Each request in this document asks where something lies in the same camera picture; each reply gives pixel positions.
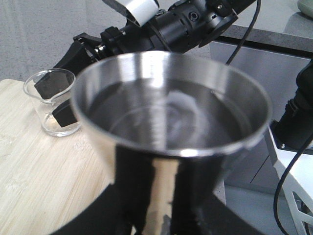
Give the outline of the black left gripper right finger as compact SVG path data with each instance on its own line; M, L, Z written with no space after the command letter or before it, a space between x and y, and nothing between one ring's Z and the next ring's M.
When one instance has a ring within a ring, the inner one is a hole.
M180 162L172 203L172 235L259 235L213 193L224 159L186 159Z

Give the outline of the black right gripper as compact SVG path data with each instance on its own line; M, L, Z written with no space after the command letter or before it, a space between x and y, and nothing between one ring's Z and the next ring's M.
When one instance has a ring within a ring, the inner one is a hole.
M109 27L101 34L101 43L95 47L99 60L133 52L159 50L159 39L148 27L126 26L122 29ZM92 64L83 44L78 41L72 43L65 56L54 69L64 69L77 75L82 69ZM57 78L46 73L34 85L42 99L50 99L66 89L67 82L57 81Z

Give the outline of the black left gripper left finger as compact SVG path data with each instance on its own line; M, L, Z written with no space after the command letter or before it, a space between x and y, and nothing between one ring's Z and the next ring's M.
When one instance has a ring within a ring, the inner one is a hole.
M155 178L154 155L116 148L114 183L84 211L54 232L56 235L141 234Z

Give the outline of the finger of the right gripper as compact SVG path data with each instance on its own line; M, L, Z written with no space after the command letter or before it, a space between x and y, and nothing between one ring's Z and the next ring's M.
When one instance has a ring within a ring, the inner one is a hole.
M52 111L52 115L60 127L66 127L76 123L76 117L71 109L70 100L61 103Z

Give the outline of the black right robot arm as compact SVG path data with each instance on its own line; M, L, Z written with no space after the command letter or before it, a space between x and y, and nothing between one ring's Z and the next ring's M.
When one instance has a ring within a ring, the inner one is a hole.
M271 115L262 86L187 55L221 35L251 1L109 0L127 17L100 38L80 34L56 65L76 75L57 106L78 119L104 164L103 192L58 235L256 235L214 195L262 138Z

